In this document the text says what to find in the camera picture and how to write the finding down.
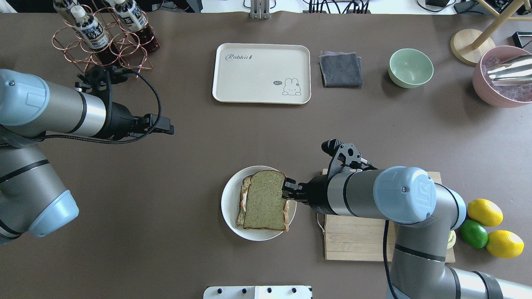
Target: pink bowl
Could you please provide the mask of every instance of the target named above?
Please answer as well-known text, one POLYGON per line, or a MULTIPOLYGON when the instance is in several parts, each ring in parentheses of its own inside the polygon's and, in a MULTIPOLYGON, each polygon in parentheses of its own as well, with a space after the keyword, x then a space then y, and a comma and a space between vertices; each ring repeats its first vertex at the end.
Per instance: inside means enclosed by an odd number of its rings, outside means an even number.
POLYGON ((490 57, 496 57, 500 59, 501 62, 504 62, 525 54, 530 53, 521 48, 513 46, 499 46, 484 53, 480 61, 477 63, 475 72, 473 73, 473 88, 475 89, 477 95, 484 100, 484 102, 497 107, 513 108, 530 104, 531 102, 520 102, 500 95, 488 84, 488 81, 486 81, 486 78, 484 78, 482 75, 482 69, 480 68, 481 64, 490 57))

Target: gray cloth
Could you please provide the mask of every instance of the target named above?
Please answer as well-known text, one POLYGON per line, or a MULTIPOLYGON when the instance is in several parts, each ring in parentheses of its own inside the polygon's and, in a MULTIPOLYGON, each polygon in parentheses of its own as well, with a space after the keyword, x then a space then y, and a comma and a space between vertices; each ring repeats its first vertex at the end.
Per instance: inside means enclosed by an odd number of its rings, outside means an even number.
POLYGON ((325 86, 349 87, 363 84, 362 58, 356 53, 327 51, 319 58, 325 86))

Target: bread slice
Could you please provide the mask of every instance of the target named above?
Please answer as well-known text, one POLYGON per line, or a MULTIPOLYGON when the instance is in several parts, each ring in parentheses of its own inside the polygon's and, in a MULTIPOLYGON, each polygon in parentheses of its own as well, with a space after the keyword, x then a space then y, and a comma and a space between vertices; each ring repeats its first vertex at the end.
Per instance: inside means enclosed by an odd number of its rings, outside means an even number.
POLYGON ((285 178, 273 170, 259 171, 251 177, 243 228, 288 231, 288 203, 282 197, 285 178))
POLYGON ((247 189, 251 184, 251 177, 247 176, 242 180, 242 187, 240 188, 240 201, 238 202, 238 216, 236 218, 236 226, 244 225, 244 215, 246 214, 246 198, 247 189))

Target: dark liquid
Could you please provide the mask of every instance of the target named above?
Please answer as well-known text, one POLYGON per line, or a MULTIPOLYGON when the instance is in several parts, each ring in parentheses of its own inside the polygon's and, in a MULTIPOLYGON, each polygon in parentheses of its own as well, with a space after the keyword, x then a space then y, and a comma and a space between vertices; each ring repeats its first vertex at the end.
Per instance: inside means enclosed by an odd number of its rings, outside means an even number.
POLYGON ((160 47, 159 41, 153 35, 152 28, 148 24, 146 24, 143 29, 135 32, 135 34, 138 36, 139 43, 142 45, 142 48, 144 48, 148 53, 151 53, 160 47))
POLYGON ((118 59, 118 56, 115 53, 119 53, 117 47, 114 44, 110 44, 109 47, 105 48, 100 52, 97 52, 96 56, 104 66, 113 65, 117 68, 120 68, 120 60, 118 59))

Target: round plate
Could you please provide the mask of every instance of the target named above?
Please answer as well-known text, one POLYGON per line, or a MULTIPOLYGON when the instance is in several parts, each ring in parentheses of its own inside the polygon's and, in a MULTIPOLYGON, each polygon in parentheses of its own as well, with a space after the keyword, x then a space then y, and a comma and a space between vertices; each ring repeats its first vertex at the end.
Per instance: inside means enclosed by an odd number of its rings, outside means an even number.
MULTIPOLYGON (((229 228, 242 238, 251 241, 266 241, 273 239, 282 231, 267 230, 267 229, 243 229, 236 226, 236 218, 238 216, 238 204, 240 202, 240 188, 242 187, 242 180, 250 175, 254 175, 261 170, 276 170, 268 166, 250 166, 238 171, 226 184, 222 193, 222 215, 229 228)), ((290 224, 294 219, 296 213, 296 202, 288 201, 288 223, 290 224)))

